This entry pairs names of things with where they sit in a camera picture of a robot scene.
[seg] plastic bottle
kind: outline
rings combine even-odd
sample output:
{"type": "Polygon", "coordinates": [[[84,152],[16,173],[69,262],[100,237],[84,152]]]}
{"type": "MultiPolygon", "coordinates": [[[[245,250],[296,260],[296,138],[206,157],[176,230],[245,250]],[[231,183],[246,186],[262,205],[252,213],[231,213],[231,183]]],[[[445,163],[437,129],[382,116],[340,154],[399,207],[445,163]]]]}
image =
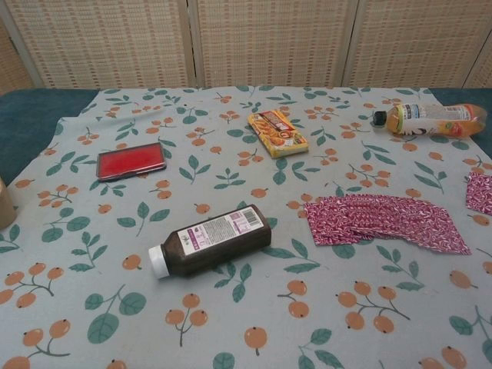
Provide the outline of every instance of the plastic bottle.
{"type": "Polygon", "coordinates": [[[271,242],[271,229],[255,205],[173,231],[148,250],[157,278],[210,269],[271,242]]]}
{"type": "Polygon", "coordinates": [[[372,125],[399,135],[450,135],[467,137],[485,128],[487,112],[472,104],[441,106],[398,104],[390,111],[376,111],[372,125]]]}

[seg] beige woven panel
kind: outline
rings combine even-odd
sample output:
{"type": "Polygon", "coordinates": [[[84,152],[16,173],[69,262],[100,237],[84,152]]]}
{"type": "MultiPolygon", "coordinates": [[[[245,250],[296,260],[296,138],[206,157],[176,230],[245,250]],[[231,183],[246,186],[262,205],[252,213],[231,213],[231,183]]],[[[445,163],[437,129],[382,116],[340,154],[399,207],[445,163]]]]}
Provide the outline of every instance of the beige woven panel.
{"type": "Polygon", "coordinates": [[[492,0],[361,0],[344,85],[462,87],[492,0]]]}
{"type": "Polygon", "coordinates": [[[339,85],[356,4],[198,0],[205,85],[339,85]]]}
{"type": "Polygon", "coordinates": [[[492,33],[478,55],[474,67],[464,85],[466,88],[492,88],[492,33]]]}
{"type": "Polygon", "coordinates": [[[178,0],[6,0],[47,87],[188,85],[178,0]]]}
{"type": "Polygon", "coordinates": [[[30,87],[32,87],[31,79],[0,21],[0,95],[30,87]]]}

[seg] tablecloth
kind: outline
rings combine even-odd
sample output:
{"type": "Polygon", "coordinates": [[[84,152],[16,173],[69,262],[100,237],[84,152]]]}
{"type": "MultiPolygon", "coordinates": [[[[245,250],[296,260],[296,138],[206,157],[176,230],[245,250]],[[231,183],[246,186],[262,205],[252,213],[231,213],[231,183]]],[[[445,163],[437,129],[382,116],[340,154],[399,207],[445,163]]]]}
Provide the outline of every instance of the tablecloth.
{"type": "Polygon", "coordinates": [[[469,139],[374,132],[375,110],[426,88],[109,89],[12,182],[0,234],[5,367],[489,367],[490,218],[465,177],[469,139]],[[281,109],[310,151],[270,159],[247,116],[281,109]],[[165,171],[112,183],[97,154],[160,142],[165,171]],[[399,240],[316,247],[302,204],[392,194],[446,208],[471,256],[399,240]],[[147,249],[256,204],[272,244],[193,278],[157,280],[147,249]]]}

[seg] bottle label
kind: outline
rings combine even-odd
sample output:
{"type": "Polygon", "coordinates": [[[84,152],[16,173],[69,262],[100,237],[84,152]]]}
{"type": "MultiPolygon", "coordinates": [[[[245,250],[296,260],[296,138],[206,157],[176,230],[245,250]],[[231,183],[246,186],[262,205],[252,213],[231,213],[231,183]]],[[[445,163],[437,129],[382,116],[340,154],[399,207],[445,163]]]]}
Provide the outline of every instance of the bottle label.
{"type": "Polygon", "coordinates": [[[185,255],[209,248],[231,238],[263,227],[256,211],[249,206],[178,232],[185,255]]]}
{"type": "Polygon", "coordinates": [[[402,135],[423,135],[432,133],[452,134],[452,127],[459,128],[456,121],[471,120],[470,111],[462,106],[439,106],[404,104],[401,106],[401,127],[398,133],[402,135]]]}

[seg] brown bottle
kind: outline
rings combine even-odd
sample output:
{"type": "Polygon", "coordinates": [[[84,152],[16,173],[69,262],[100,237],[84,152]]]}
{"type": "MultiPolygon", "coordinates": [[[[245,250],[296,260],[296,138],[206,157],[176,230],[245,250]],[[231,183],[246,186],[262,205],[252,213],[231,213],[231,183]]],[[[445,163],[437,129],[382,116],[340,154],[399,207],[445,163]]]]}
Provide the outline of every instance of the brown bottle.
{"type": "Polygon", "coordinates": [[[163,278],[216,267],[270,242],[270,225],[255,205],[248,205],[173,231],[148,256],[157,278],[163,278]]]}

